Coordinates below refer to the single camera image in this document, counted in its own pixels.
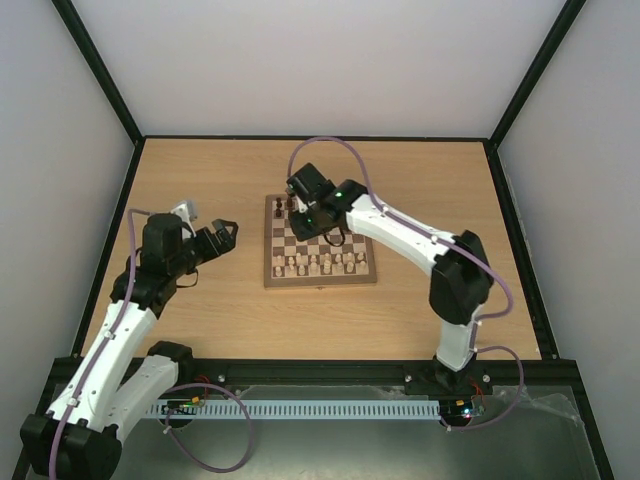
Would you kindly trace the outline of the wooden chess board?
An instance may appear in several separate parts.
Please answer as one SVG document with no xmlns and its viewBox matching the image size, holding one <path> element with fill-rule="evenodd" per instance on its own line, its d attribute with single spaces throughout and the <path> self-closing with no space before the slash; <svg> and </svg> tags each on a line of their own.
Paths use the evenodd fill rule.
<svg viewBox="0 0 640 480">
<path fill-rule="evenodd" d="M 282 201 L 282 208 L 276 209 L 276 200 Z M 264 223 L 264 286 L 267 288 L 297 288 L 297 287 L 331 287 L 331 286 L 355 286 L 370 285 L 377 282 L 376 261 L 372 240 L 359 234 L 354 234 L 348 230 L 343 230 L 346 241 L 343 246 L 329 246 L 322 236 L 314 237 L 310 240 L 299 241 L 293 234 L 289 222 L 289 210 L 286 205 L 286 196 L 283 194 L 272 194 L 265 198 L 265 223 Z M 347 253 L 353 254 L 353 261 L 346 263 Z M 364 253 L 364 261 L 358 262 L 358 253 Z M 298 266 L 296 254 L 300 253 L 304 257 L 306 268 L 305 276 L 298 276 Z M 323 274 L 323 257 L 325 254 L 331 256 L 331 274 Z M 342 263 L 335 263 L 335 256 L 342 256 Z M 282 256 L 282 276 L 274 276 L 274 268 L 278 265 L 275 258 Z M 318 274 L 309 274 L 310 256 L 316 255 L 318 264 Z M 295 259 L 296 274 L 292 277 L 285 275 L 288 264 L 288 257 Z M 353 274 L 346 272 L 348 264 L 355 267 Z M 366 266 L 366 273 L 359 275 L 357 265 Z"/>
</svg>

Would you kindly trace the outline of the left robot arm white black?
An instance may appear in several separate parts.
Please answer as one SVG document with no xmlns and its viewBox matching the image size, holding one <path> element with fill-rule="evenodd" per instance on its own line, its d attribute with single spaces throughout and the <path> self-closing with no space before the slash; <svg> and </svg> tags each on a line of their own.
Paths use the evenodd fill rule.
<svg viewBox="0 0 640 480">
<path fill-rule="evenodd" d="M 190 348 L 159 342 L 138 371 L 124 377 L 142 340 L 183 276 L 236 246 L 238 225 L 216 219 L 195 230 L 187 204 L 150 214 L 116 279 L 102 326 L 80 366 L 41 415 L 29 415 L 20 438 L 33 471 L 50 479 L 109 479 L 124 443 L 148 408 L 191 378 Z"/>
</svg>

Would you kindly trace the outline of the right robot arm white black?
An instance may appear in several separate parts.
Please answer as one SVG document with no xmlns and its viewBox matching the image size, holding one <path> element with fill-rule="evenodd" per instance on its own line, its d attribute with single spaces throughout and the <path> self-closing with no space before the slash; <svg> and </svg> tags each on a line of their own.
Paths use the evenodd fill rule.
<svg viewBox="0 0 640 480">
<path fill-rule="evenodd" d="M 398 253 L 430 279 L 429 305 L 441 320 L 432 381 L 455 392 L 471 379 L 479 314 L 494 280 L 479 262 L 487 261 L 479 237 L 440 231 L 383 203 L 354 180 L 336 186 L 307 163 L 286 181 L 294 203 L 290 224 L 300 241 L 338 228 L 368 237 Z"/>
</svg>

